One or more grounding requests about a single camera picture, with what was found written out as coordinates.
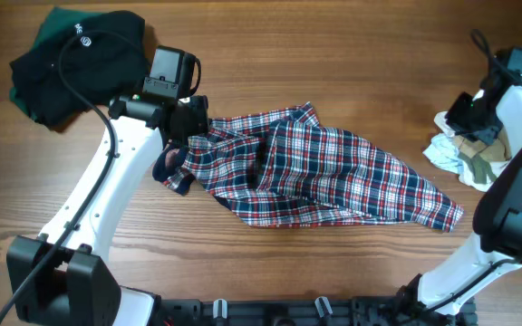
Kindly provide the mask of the plaid red navy white garment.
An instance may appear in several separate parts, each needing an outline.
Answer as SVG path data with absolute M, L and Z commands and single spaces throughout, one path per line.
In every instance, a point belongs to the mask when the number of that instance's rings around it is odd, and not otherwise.
M 450 232 L 463 208 L 391 153 L 320 124 L 311 103 L 213 118 L 170 143 L 153 178 L 180 194 L 198 182 L 255 227 L 416 223 Z

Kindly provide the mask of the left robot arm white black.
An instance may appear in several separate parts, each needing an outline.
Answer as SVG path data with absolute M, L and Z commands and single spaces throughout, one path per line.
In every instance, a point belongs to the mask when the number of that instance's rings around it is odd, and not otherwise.
M 197 94 L 199 59 L 157 48 L 138 91 L 110 101 L 103 141 L 64 207 L 36 238 L 18 236 L 6 263 L 10 305 L 38 325 L 150 325 L 158 295 L 121 286 L 107 261 L 112 238 L 145 171 L 168 145 L 184 147 L 208 129 Z

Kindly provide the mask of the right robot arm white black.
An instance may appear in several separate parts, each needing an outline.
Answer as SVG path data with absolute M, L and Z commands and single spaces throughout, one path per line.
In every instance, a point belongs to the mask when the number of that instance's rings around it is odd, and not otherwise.
M 401 324 L 454 323 L 476 293 L 522 268 L 522 48 L 479 48 L 488 74 L 475 97 L 459 97 L 447 121 L 471 139 L 492 140 L 505 131 L 512 158 L 479 200 L 464 245 L 396 293 L 388 314 Z

